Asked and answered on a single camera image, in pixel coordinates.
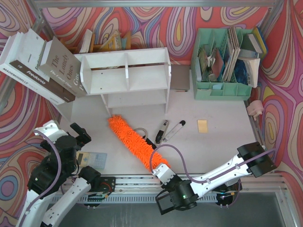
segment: yellow sticky note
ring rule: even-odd
[[[208,133],[207,120],[198,120],[199,133]]]

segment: colorful swirl wallpaper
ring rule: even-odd
[[[0,0],[0,51],[7,38],[26,32],[34,17],[25,0]],[[166,46],[173,63],[190,64],[200,27],[253,28],[267,8],[151,7],[48,8],[47,20],[58,37],[76,46],[85,30],[96,33],[96,44],[114,30],[132,32],[132,48]],[[252,98],[263,101],[260,126],[269,148],[278,148],[279,170],[291,186],[303,212],[303,2],[285,1],[275,25],[266,33],[269,53],[264,59],[259,87]],[[0,76],[0,87],[5,75]],[[45,155],[32,130],[59,113],[44,98],[17,83],[0,116],[0,226],[15,226],[24,203],[32,169]]]

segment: white table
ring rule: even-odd
[[[92,138],[82,151],[107,153],[102,174],[149,173],[108,127],[109,116],[100,96],[76,99],[69,106],[70,109],[65,111],[72,110],[71,122],[85,128]],[[145,128],[151,141],[154,141],[164,120],[170,121],[168,132],[185,120],[185,126],[167,143],[182,152],[190,173],[206,173],[227,162],[238,153],[237,148],[241,145],[256,141],[243,101],[195,100],[192,87],[188,92],[170,91],[166,115],[163,105],[120,107],[115,108],[113,114],[122,115],[133,129]],[[207,120],[208,133],[198,132],[197,120]],[[60,125],[76,135],[69,128],[71,122],[62,118]],[[173,149],[162,148],[160,153],[176,173],[184,173],[180,157]]]

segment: purple cable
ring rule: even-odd
[[[56,157],[57,157],[57,161],[58,161],[58,170],[57,170],[57,175],[56,175],[54,181],[52,182],[52,184],[51,184],[44,192],[42,192],[40,195],[38,195],[38,196],[29,204],[29,206],[27,207],[27,209],[26,209],[25,213],[23,214],[22,219],[21,219],[21,221],[20,221],[20,224],[19,224],[20,227],[22,227],[23,222],[24,222],[24,220],[25,220],[25,218],[26,218],[26,215],[27,215],[26,212],[30,211],[30,208],[34,205],[34,203],[35,203],[38,199],[40,199],[42,196],[44,196],[45,194],[47,194],[47,193],[55,186],[55,184],[57,183],[57,181],[58,181],[58,179],[59,179],[59,176],[60,176],[60,174],[61,174],[61,159],[60,159],[60,155],[59,155],[59,152],[58,152],[56,146],[55,146],[54,143],[53,143],[47,136],[45,136],[42,132],[40,132],[40,131],[38,131],[38,130],[34,130],[34,133],[37,133],[37,134],[39,134],[40,136],[42,136],[43,139],[45,139],[45,140],[49,143],[49,145],[51,145],[51,147],[52,147],[52,149],[54,150],[54,152],[55,152],[55,154],[56,154]]]
[[[181,157],[181,160],[182,160],[182,164],[183,164],[183,168],[184,168],[185,175],[188,177],[188,179],[190,179],[192,182],[195,182],[195,183],[207,183],[207,180],[198,181],[198,180],[195,180],[193,177],[191,177],[191,176],[189,175],[189,173],[188,173],[188,171],[187,171],[187,168],[186,168],[185,160],[184,160],[184,158],[183,158],[181,152],[180,152],[175,146],[170,145],[170,144],[162,144],[162,145],[158,146],[158,147],[151,153],[151,157],[150,157],[150,170],[151,170],[151,172],[152,172],[152,157],[153,157],[153,155],[155,154],[155,152],[156,152],[159,148],[162,148],[162,147],[170,147],[170,148],[173,148],[173,149],[175,149],[175,150],[179,153],[179,155],[180,155],[180,157]],[[255,157],[252,157],[252,158],[250,158],[250,159],[248,159],[248,160],[246,160],[246,161],[244,161],[244,162],[241,162],[240,164],[238,164],[238,165],[236,165],[236,166],[234,166],[234,167],[232,167],[232,168],[230,168],[230,169],[228,169],[228,170],[225,170],[224,172],[222,172],[222,173],[220,173],[220,174],[218,174],[218,175],[216,175],[216,176],[214,176],[214,177],[212,177],[212,178],[209,178],[209,180],[210,180],[210,181],[213,181],[213,180],[215,180],[215,179],[217,179],[217,178],[219,178],[219,177],[221,177],[221,176],[223,176],[223,175],[225,175],[225,174],[227,174],[227,173],[229,173],[229,172],[235,170],[237,167],[241,167],[242,165],[245,165],[245,164],[247,164],[247,163],[249,163],[249,162],[251,162],[251,161],[254,161],[254,160],[256,160],[257,158],[262,157],[262,156],[264,156],[264,155],[267,155],[267,154],[269,154],[269,153],[271,153],[271,152],[273,152],[273,151],[275,151],[275,149],[270,149],[270,150],[267,150],[267,151],[265,151],[265,152],[263,152],[263,153],[261,153],[261,154],[258,154],[258,155],[256,155]]]

